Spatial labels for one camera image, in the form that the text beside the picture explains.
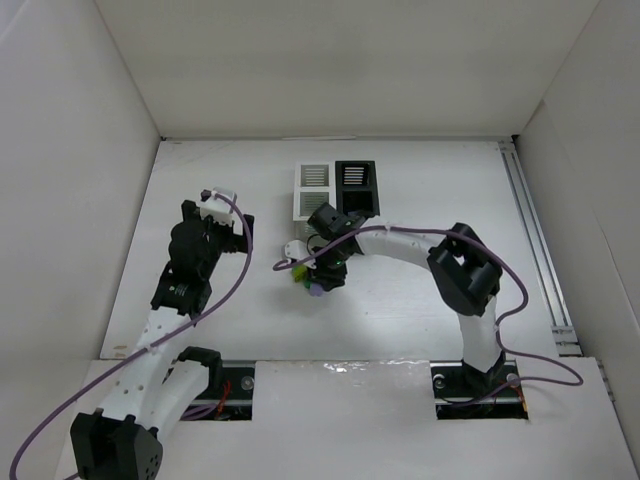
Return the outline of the purple lego brick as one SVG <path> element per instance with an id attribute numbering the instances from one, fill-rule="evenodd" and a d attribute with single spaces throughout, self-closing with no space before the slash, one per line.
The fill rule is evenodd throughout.
<path id="1" fill-rule="evenodd" d="M 311 284 L 309 287 L 309 294 L 314 297 L 320 297 L 324 294 L 324 289 L 319 284 Z"/>

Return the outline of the green lego stack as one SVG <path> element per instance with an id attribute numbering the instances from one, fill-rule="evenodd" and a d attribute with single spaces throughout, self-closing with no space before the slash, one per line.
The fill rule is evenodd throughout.
<path id="1" fill-rule="evenodd" d="M 291 275 L 295 283 L 300 283 L 304 288 L 310 288 L 310 269 L 305 265 L 299 265 L 291 269 Z"/>

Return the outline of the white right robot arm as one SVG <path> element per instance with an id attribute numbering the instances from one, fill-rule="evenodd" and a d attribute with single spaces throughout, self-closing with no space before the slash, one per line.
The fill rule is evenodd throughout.
<path id="1" fill-rule="evenodd" d="M 463 354 L 461 376 L 467 395 L 486 395 L 497 384 L 505 354 L 496 340 L 496 296 L 502 268 L 478 247 L 468 225 L 454 225 L 453 237 L 432 240 L 403 229 L 359 233 L 315 259 L 305 283 L 312 294 L 345 285 L 346 261 L 353 255 L 379 255 L 428 270 L 441 299 L 458 317 Z"/>

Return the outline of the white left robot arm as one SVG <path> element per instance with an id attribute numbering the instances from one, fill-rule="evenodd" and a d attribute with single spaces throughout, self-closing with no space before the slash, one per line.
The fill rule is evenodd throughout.
<path id="1" fill-rule="evenodd" d="M 181 212 L 134 351 L 111 369 L 116 382 L 103 401 L 72 422 L 81 479 L 156 478 L 166 438 L 192 401 L 220 381 L 219 353 L 190 341 L 214 311 L 208 302 L 220 258 L 252 258 L 254 219 L 239 210 L 235 194 L 217 190 L 184 202 Z"/>

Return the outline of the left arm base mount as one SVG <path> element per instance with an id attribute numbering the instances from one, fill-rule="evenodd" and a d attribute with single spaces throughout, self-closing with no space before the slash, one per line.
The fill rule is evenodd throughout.
<path id="1" fill-rule="evenodd" d="M 254 362 L 223 363 L 218 387 L 208 387 L 183 413 L 182 421 L 250 421 L 255 387 Z"/>

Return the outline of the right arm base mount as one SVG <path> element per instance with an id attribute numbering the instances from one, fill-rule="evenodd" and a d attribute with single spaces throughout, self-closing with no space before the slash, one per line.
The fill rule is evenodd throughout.
<path id="1" fill-rule="evenodd" d="M 472 372 L 461 361 L 433 362 L 430 373 L 438 420 L 529 418 L 522 389 L 508 385 L 519 374 L 514 361 L 487 374 Z"/>

